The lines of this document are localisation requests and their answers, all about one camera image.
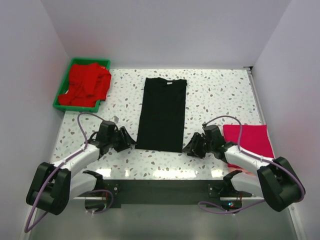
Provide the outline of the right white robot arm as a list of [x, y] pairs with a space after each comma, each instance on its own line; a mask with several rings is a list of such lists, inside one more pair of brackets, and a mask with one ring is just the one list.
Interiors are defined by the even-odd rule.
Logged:
[[201, 159], [211, 153], [226, 164], [240, 167], [224, 176], [223, 192], [253, 194], [277, 212], [304, 199], [306, 190], [286, 158], [265, 157], [226, 141], [217, 125], [204, 124], [202, 128], [203, 133], [194, 133], [182, 151]]

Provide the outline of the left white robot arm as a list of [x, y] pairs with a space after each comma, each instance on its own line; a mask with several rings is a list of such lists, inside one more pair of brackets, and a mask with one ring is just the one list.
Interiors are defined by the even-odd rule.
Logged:
[[53, 215], [59, 215], [69, 200], [91, 191], [104, 190], [103, 176], [85, 168], [110, 149], [122, 152], [135, 145], [125, 127], [102, 121], [98, 131], [85, 138], [84, 144], [56, 163], [41, 163], [34, 174], [26, 203]]

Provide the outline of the black t shirt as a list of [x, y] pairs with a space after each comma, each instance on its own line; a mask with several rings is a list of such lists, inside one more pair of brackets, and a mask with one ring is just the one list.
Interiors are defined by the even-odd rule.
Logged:
[[182, 152], [186, 92], [185, 79], [145, 80], [136, 149]]

